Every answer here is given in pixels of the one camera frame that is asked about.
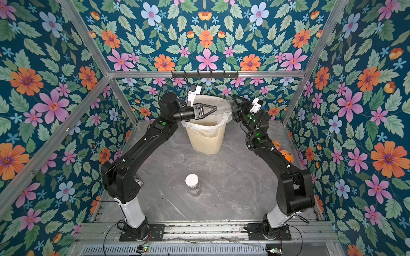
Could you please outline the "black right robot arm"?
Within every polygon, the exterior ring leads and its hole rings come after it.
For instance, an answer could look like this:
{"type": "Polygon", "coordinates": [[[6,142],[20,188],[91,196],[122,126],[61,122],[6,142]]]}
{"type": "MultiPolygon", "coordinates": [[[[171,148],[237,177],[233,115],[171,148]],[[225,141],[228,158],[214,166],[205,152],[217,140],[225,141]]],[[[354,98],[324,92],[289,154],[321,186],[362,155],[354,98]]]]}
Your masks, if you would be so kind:
{"type": "Polygon", "coordinates": [[[262,104],[258,98],[250,101],[234,95],[231,108],[232,119],[247,129],[247,148],[259,156],[278,179],[277,205],[263,217],[259,229],[249,229],[273,240],[286,231],[292,217],[314,207],[315,197],[309,172],[287,160],[268,136],[270,118],[268,110],[261,108],[262,104]]]}

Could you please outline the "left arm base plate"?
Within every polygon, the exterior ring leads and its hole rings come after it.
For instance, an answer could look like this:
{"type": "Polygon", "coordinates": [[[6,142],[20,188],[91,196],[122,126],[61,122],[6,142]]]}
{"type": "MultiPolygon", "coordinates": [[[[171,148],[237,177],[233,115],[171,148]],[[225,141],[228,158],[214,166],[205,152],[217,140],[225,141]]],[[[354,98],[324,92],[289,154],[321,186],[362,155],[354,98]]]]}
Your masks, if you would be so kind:
{"type": "Polygon", "coordinates": [[[125,224],[118,225],[117,228],[121,231],[121,242],[158,242],[163,239],[165,225],[142,224],[138,228],[132,228],[125,224]]]}

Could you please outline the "white plastic bin liner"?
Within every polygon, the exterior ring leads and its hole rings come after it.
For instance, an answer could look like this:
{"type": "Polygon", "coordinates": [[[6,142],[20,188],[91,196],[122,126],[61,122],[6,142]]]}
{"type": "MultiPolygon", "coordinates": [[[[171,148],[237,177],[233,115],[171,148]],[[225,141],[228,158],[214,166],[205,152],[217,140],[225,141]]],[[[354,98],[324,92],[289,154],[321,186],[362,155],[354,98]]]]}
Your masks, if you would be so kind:
{"type": "Polygon", "coordinates": [[[216,106],[217,111],[204,119],[192,120],[189,122],[182,121],[182,126],[184,128],[199,131],[213,131],[222,128],[232,120],[231,105],[226,99],[214,96],[198,95],[195,97],[194,103],[216,106]]]}

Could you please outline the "orange plush toy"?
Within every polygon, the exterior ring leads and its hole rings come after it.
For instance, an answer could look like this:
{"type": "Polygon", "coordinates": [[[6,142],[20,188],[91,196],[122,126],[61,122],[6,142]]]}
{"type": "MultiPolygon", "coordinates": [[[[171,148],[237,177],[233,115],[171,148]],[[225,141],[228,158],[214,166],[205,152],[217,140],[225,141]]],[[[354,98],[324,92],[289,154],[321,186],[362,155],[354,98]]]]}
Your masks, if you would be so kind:
{"type": "Polygon", "coordinates": [[[291,163],[291,164],[294,163],[294,157],[293,157],[293,155],[290,153],[290,151],[286,150],[285,148],[282,148],[282,145],[281,145],[278,141],[276,141],[276,140],[273,140],[272,143],[274,144],[275,149],[276,149],[282,156],[284,156],[285,159],[286,159],[289,163],[291,163]]]}

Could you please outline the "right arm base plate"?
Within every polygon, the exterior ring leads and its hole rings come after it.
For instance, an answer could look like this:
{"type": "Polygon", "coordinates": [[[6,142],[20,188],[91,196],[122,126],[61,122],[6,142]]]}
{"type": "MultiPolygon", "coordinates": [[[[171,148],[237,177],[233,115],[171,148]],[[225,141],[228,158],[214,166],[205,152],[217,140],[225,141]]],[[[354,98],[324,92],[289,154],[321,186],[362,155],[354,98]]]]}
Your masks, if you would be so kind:
{"type": "Polygon", "coordinates": [[[290,241],[291,234],[288,225],[272,228],[267,223],[249,223],[243,228],[248,233],[250,241],[290,241]]]}

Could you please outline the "black wall hook rail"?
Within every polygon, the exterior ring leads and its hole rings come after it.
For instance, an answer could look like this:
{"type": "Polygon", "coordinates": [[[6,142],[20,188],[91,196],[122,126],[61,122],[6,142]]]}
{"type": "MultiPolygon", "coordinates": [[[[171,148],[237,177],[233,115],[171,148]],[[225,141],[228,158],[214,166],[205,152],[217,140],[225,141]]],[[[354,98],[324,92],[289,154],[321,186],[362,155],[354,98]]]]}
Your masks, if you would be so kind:
{"type": "Polygon", "coordinates": [[[238,71],[172,71],[172,78],[182,77],[187,79],[235,79],[239,77],[238,71]]]}

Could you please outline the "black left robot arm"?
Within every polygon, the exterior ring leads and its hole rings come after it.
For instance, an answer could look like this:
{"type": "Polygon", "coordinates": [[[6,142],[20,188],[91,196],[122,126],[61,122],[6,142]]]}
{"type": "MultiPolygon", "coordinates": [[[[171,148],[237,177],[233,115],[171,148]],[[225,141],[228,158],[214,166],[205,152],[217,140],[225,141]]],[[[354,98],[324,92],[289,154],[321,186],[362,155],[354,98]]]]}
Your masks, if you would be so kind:
{"type": "Polygon", "coordinates": [[[135,175],[154,151],[178,129],[181,121],[201,120],[217,111],[217,107],[202,103],[186,106],[175,93],[166,93],[159,100],[160,116],[147,128],[145,135],[113,163],[102,166],[104,189],[114,199],[124,215],[124,232],[142,241],[148,236],[148,221],[141,210],[138,193],[141,186],[135,175]]]}

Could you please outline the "jar with white lid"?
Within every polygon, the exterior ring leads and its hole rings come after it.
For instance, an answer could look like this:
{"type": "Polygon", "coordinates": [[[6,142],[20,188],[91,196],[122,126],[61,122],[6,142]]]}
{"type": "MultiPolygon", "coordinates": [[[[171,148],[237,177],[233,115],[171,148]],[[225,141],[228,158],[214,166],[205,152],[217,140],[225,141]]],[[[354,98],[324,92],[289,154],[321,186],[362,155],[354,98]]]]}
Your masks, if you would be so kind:
{"type": "Polygon", "coordinates": [[[186,176],[185,184],[192,196],[199,196],[201,194],[200,180],[196,174],[191,173],[186,176]]]}

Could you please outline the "cream ribbed trash bin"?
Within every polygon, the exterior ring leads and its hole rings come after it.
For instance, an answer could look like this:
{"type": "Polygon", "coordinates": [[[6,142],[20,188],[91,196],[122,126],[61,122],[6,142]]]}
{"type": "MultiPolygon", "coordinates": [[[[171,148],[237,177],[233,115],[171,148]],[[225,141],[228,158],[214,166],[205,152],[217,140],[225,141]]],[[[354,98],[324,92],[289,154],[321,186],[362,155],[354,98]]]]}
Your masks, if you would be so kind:
{"type": "Polygon", "coordinates": [[[218,123],[217,121],[190,121],[182,122],[186,129],[191,146],[194,150],[208,154],[217,154],[223,144],[226,124],[218,123]]]}

